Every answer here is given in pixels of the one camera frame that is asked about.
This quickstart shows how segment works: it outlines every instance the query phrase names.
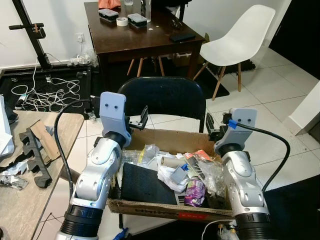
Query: chair backrest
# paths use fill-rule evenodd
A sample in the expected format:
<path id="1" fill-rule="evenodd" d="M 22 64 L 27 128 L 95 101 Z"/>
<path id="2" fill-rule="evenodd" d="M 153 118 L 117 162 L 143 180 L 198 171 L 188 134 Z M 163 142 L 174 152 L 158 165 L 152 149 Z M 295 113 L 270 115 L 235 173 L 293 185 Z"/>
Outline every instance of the chair backrest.
<path id="1" fill-rule="evenodd" d="M 253 56 L 262 45 L 275 13 L 276 11 L 271 7 L 253 5 L 236 21 L 224 37 L 240 42 Z"/>
<path id="2" fill-rule="evenodd" d="M 179 76 L 135 77 L 122 85 L 119 94 L 126 96 L 125 114 L 140 115 L 145 106 L 149 114 L 166 114 L 200 120 L 203 132 L 206 99 L 194 81 Z"/>

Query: power outlet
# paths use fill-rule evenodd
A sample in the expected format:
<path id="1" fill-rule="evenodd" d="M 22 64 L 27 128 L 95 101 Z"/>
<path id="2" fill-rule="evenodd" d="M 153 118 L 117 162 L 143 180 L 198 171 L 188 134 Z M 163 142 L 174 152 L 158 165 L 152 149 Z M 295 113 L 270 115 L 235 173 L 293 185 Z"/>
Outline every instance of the power outlet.
<path id="1" fill-rule="evenodd" d="M 75 36 L 78 43 L 83 43 L 85 41 L 85 35 L 83 32 L 76 33 Z"/>

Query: white wall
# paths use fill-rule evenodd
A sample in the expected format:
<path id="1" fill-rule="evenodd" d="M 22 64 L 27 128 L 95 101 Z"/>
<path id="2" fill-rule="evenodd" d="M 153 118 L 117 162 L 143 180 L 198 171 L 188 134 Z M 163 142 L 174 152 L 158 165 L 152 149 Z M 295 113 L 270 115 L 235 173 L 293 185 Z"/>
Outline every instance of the white wall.
<path id="1" fill-rule="evenodd" d="M 34 65 L 36 53 L 26 31 L 9 30 L 20 25 L 20 17 L 12 0 L 0 0 L 0 69 Z M 84 48 L 92 48 L 84 2 L 95 0 L 24 0 L 33 23 L 44 23 L 45 39 L 40 43 L 45 52 L 61 61 L 80 52 L 75 33 L 84 33 Z"/>
<path id="2" fill-rule="evenodd" d="M 84 48 L 92 48 L 84 2 L 98 0 L 24 0 L 33 23 L 44 23 L 43 50 L 66 61 L 79 53 L 75 33 L 84 33 Z M 291 0 L 193 0 L 185 9 L 184 22 L 211 40 L 225 35 L 251 6 L 263 4 L 276 15 L 267 33 L 271 40 Z M 9 25 L 21 24 L 12 0 L 0 0 L 0 69 L 35 64 L 36 53 L 25 30 L 10 31 Z"/>
<path id="3" fill-rule="evenodd" d="M 320 81 L 305 97 L 294 112 L 288 116 L 283 124 L 295 135 L 309 131 L 306 127 L 313 122 L 320 113 Z"/>
<path id="4" fill-rule="evenodd" d="M 275 9 L 275 16 L 266 34 L 266 39 L 271 41 L 283 18 L 279 12 L 285 8 L 284 2 L 287 1 L 291 2 L 291 0 L 193 0 L 185 9 L 183 21 L 202 36 L 208 33 L 212 41 L 222 38 L 247 9 L 261 4 Z"/>

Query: black chair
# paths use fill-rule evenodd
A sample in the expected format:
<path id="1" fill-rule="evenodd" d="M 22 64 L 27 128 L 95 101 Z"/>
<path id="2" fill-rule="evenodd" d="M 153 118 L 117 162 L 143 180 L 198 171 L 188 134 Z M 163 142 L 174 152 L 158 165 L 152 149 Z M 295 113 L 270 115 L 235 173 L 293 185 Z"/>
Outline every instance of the black chair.
<path id="1" fill-rule="evenodd" d="M 135 77 L 124 83 L 118 93 L 126 96 L 127 116 L 140 115 L 148 106 L 149 114 L 200 120 L 199 132 L 204 132 L 206 99 L 195 81 L 180 76 Z"/>

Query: purple can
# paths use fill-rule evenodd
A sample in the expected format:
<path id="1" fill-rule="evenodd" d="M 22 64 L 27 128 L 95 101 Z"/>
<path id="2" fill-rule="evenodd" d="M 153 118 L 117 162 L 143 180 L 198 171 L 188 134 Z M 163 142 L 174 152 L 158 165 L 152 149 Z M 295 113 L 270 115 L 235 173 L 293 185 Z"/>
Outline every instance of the purple can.
<path id="1" fill-rule="evenodd" d="M 197 177 L 192 177 L 185 191 L 184 204 L 192 207 L 200 207 L 205 200 L 206 187 Z"/>

